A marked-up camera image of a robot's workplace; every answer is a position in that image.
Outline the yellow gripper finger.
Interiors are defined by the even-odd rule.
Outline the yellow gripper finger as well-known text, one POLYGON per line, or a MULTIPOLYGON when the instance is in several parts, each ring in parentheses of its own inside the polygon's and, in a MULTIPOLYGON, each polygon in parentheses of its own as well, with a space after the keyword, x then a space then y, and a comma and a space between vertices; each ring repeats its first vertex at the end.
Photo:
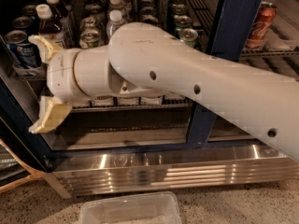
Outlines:
POLYGON ((44 36, 30 35, 28 40, 30 43, 37 46, 40 59, 43 63, 49 63, 56 53, 64 50, 64 47, 55 42, 49 41, 44 36))
POLYGON ((72 110, 72 105, 49 96, 40 98, 39 107, 38 120, 29 128, 30 133, 48 133, 55 130, 72 110))

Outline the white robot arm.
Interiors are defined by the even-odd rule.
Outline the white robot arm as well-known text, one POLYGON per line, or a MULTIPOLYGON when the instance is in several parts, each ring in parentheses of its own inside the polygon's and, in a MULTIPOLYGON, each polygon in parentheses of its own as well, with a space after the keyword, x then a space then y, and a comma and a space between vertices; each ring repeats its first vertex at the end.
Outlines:
POLYGON ((39 35, 50 95, 30 133, 56 129, 76 105, 98 96, 188 97, 246 133, 299 161, 299 82, 207 55, 143 22, 119 28, 105 46, 63 49, 39 35))

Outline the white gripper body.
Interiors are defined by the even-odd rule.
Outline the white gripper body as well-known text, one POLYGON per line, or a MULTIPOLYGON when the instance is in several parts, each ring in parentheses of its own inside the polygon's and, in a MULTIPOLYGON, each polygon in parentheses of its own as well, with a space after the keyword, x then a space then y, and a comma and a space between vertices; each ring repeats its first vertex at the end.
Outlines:
POLYGON ((50 60, 47 70, 47 86, 61 102, 74 103, 82 92, 74 76, 74 64, 80 49, 64 49, 50 60))

